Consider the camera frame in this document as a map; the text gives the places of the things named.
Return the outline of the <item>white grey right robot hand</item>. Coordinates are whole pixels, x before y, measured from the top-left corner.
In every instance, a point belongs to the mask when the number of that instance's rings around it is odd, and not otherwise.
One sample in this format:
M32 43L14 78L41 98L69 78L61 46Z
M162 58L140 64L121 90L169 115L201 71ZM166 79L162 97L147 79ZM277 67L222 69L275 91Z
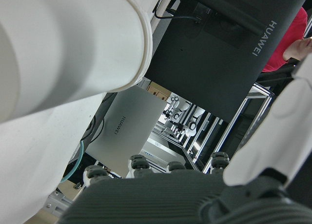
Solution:
M312 58L274 101L220 173L178 169L139 178L95 178L61 224L309 224L287 187L312 152Z

